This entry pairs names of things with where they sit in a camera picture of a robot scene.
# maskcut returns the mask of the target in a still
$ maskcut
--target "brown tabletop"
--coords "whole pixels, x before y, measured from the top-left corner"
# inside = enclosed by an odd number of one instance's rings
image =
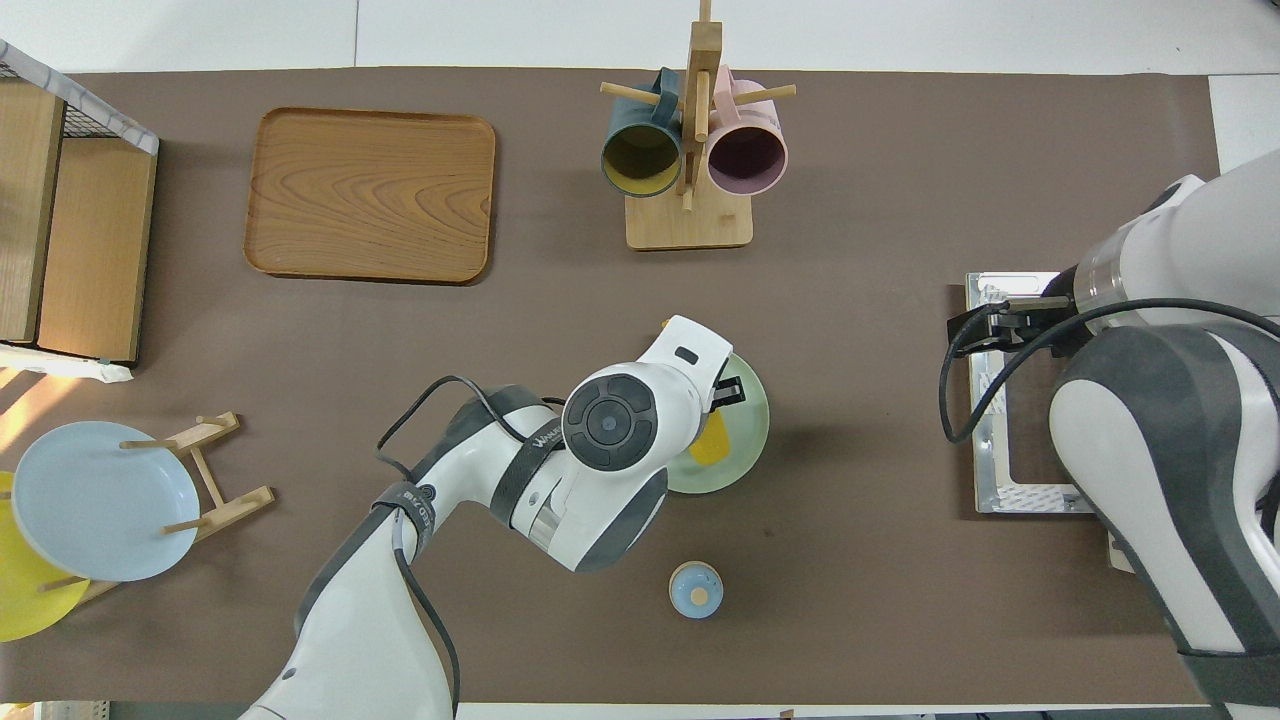
[[[312,574],[396,479],[372,443],[438,375],[563,395],[673,313],[730,338],[773,429],[731,488],[673,497],[617,566],[573,575],[483,509],[415,565],[463,700],[1196,702],[1161,620],[1089,518],[973,510],[936,407],[969,270],[1061,269],[1171,181],[1217,174],[1204,78],[744,73],[795,82],[791,150],[740,250],[637,254],[600,177],[630,70],[346,69],[78,78],[163,138],[137,379],[0,389],[0,468],[68,421],[244,428],[209,460],[279,502],[31,638],[0,698],[250,701]],[[280,279],[242,255],[259,118],[284,105],[467,113],[498,133],[493,263],[470,287]],[[434,443],[443,392],[393,448]],[[727,597],[678,618],[671,570]],[[353,659],[358,671],[358,659]]]

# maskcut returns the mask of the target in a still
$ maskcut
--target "mug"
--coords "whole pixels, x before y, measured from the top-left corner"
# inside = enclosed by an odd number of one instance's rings
[[[685,165],[681,114],[676,109],[680,76],[663,68],[652,87],[637,90],[658,95],[658,104],[628,97],[613,101],[600,169],[618,191],[632,197],[652,197],[675,184]]]
[[[749,79],[733,79],[728,65],[716,74],[716,109],[707,135],[707,172],[716,187],[730,195],[759,195],[773,187],[787,169],[787,143],[773,100],[735,105],[733,96],[764,90]]]

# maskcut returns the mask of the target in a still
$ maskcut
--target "green plate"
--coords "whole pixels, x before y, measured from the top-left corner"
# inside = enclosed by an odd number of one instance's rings
[[[667,487],[675,492],[701,495],[733,484],[760,459],[769,437],[769,400],[755,370],[737,355],[730,355],[721,378],[742,379],[746,400],[719,409],[724,416],[730,451],[719,462],[701,465],[689,451],[681,452],[667,465]]]

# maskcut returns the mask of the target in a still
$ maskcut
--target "yellow object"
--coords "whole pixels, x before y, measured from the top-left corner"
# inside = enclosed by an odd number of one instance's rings
[[[0,473],[0,492],[12,489],[13,473]],[[10,501],[0,500],[0,642],[38,633],[70,612],[88,580],[40,592],[41,585],[67,577],[67,570],[50,565],[27,544]]]
[[[724,416],[721,415],[719,410],[714,410],[707,418],[703,434],[698,436],[694,445],[689,446],[689,455],[699,465],[714,465],[728,457],[728,428],[724,427]]]

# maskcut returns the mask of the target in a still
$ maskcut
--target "white robot link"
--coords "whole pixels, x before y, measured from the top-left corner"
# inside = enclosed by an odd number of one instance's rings
[[[951,359],[1073,355],[1048,421],[1075,486],[1160,606],[1201,692],[1280,720],[1280,151],[1188,176],[1044,297],[952,318]]]
[[[483,392],[449,375],[429,387],[378,443],[404,482],[374,503],[312,582],[293,655],[241,717],[449,717],[444,667],[415,597],[445,639],[454,680],[457,659],[408,562],[460,502],[472,501],[572,571],[612,565],[662,506],[666,465],[713,407],[739,400],[726,389],[736,386],[718,382],[731,352],[677,315],[639,360],[582,380],[563,415],[520,386]],[[412,468],[383,456],[388,438],[447,382],[463,382],[476,397],[436,446]]]

